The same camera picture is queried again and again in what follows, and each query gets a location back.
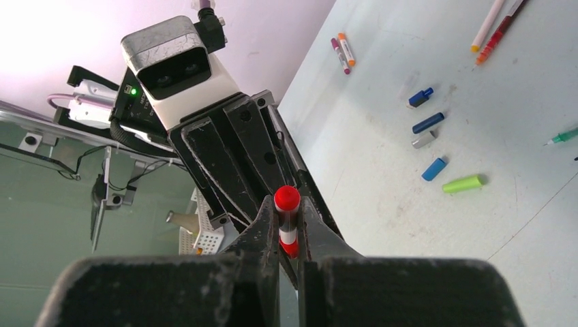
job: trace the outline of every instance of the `camera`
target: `camera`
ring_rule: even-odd
[[[215,40],[222,46],[215,46]],[[125,36],[121,45],[127,66],[166,130],[239,92],[213,53],[224,47],[214,15],[196,24],[177,16]]]

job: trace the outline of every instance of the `lime green cap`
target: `lime green cap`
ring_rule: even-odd
[[[457,193],[467,189],[475,189],[483,185],[480,175],[472,175],[451,181],[443,186],[445,193]]]

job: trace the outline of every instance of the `marker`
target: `marker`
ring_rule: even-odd
[[[500,12],[502,5],[504,5],[504,1],[505,0],[494,1],[489,10],[488,16],[486,16],[486,19],[484,19],[484,22],[482,23],[482,27],[480,27],[478,35],[476,35],[476,38],[474,38],[474,41],[472,42],[472,52],[478,52],[478,50],[480,50],[480,46],[482,45],[482,42],[484,42],[487,32],[489,32],[489,28],[496,20],[496,16],[498,15],[498,12]]]
[[[504,37],[504,34],[506,34],[508,29],[510,29],[510,26],[512,25],[516,17],[518,17],[518,14],[522,11],[524,5],[527,3],[528,3],[527,0],[517,0],[514,3],[512,9],[510,9],[510,12],[506,15],[506,17],[504,17],[504,20],[502,20],[500,26],[498,26],[498,29],[496,29],[496,31],[493,32],[493,35],[486,44],[486,47],[476,59],[476,65],[481,65],[488,59],[490,54],[493,52],[493,50],[496,48],[496,46],[500,43],[500,41]]]
[[[345,34],[339,33],[337,34],[337,38],[339,39],[339,43],[341,43],[341,49],[344,51],[347,63],[349,63],[349,66],[351,67],[355,66],[355,58],[353,58],[353,54],[351,53],[351,49],[349,48],[349,43],[347,43]]]
[[[341,50],[339,49],[339,43],[337,43],[337,40],[335,38],[331,39],[331,45],[333,46],[333,50],[335,50],[335,52],[337,53],[337,58],[339,58],[339,62],[341,62],[341,66],[344,69],[345,75],[349,75],[351,70],[349,70],[349,66],[347,66],[347,61],[345,61],[343,53],[341,53]]]
[[[285,185],[275,192],[275,210],[279,214],[279,244],[289,258],[299,255],[297,244],[297,213],[301,195],[293,186]]]

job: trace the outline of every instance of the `red and white tube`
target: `red and white tube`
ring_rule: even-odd
[[[297,213],[301,195],[293,186],[285,185],[275,192],[274,200],[275,209],[279,214],[279,244],[289,258],[297,258],[299,255]]]

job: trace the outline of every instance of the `green pen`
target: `green pen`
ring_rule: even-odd
[[[567,140],[570,140],[576,136],[578,136],[578,128],[573,129],[571,131],[566,131],[564,133],[560,133],[555,138],[551,139],[550,141],[548,141],[548,143],[546,143],[544,145],[550,145],[550,144],[555,144],[555,143],[559,143],[559,142],[566,142]]]

